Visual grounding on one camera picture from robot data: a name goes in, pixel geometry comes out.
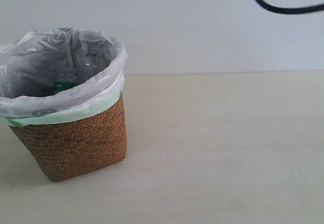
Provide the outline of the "green label water bottle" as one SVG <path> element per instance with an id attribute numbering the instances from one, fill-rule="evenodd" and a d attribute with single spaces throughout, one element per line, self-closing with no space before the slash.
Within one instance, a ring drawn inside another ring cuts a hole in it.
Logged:
<path id="1" fill-rule="evenodd" d="M 76 74 L 74 72 L 61 72 L 56 76 L 53 83 L 52 95 L 56 95 L 75 86 L 77 86 Z"/>

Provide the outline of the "red label soda bottle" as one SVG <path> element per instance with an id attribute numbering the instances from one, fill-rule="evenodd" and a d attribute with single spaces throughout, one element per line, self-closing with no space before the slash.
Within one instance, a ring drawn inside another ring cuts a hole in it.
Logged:
<path id="1" fill-rule="evenodd" d="M 106 65 L 107 63 L 104 54 L 101 53 L 86 54 L 85 61 L 84 61 L 85 80 L 88 80 L 91 77 L 100 73 L 103 69 L 106 68 Z"/>

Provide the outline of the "translucent white bin liner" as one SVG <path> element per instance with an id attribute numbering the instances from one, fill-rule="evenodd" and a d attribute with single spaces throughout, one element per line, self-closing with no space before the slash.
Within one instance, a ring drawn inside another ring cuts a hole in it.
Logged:
<path id="1" fill-rule="evenodd" d="M 85 80 L 88 53 L 104 54 L 107 65 Z M 103 31 L 31 31 L 1 47 L 1 120 L 24 127 L 74 122 L 104 112 L 121 96 L 127 57 L 125 46 Z M 77 86 L 52 95 L 61 72 L 74 72 Z"/>

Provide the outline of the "brown woven wicker waste basket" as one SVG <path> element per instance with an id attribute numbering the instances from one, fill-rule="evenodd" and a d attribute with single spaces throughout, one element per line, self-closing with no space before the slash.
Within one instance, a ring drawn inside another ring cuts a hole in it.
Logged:
<path id="1" fill-rule="evenodd" d="M 53 182 L 103 169 L 126 157 L 122 96 L 109 109 L 86 119 L 10 129 Z"/>

